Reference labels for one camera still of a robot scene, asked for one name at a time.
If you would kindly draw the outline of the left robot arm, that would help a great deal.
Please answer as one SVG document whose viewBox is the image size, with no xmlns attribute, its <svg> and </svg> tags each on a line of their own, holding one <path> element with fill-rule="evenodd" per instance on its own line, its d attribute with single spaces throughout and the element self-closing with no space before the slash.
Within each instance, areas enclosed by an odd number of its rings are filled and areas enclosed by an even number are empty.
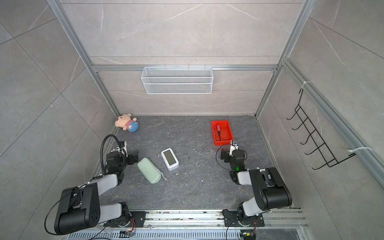
<svg viewBox="0 0 384 240">
<path fill-rule="evenodd" d="M 105 227 L 142 228 L 146 212 L 128 209 L 125 202 L 101 205 L 100 196 L 122 183 L 126 166 L 139 162 L 138 152 L 117 150 L 107 154 L 106 174 L 94 177 L 81 187 L 62 191 L 54 222 L 56 235 L 67 235 L 103 224 Z"/>
</svg>

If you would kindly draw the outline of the red handled screwdriver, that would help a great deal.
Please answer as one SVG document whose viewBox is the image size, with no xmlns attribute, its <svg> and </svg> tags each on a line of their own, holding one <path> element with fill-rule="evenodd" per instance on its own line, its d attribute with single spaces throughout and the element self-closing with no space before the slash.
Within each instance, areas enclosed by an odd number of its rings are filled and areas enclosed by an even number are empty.
<svg viewBox="0 0 384 240">
<path fill-rule="evenodd" d="M 220 125 L 217 125 L 217 132 L 218 132 L 218 136 L 219 136 L 219 141 L 221 141 L 221 126 Z"/>
</svg>

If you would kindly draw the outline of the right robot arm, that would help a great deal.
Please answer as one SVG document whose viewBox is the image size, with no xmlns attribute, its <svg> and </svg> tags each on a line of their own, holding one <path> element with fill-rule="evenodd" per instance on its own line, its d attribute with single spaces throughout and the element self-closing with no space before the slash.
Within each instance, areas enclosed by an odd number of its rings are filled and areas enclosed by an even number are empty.
<svg viewBox="0 0 384 240">
<path fill-rule="evenodd" d="M 221 150 L 220 159 L 230 164 L 229 174 L 236 185 L 251 186 L 254 196 L 239 204 L 236 211 L 222 210 L 226 227 L 254 224 L 263 227 L 262 214 L 292 205 L 292 195 L 275 167 L 248 170 L 246 151 L 233 148 Z"/>
</svg>

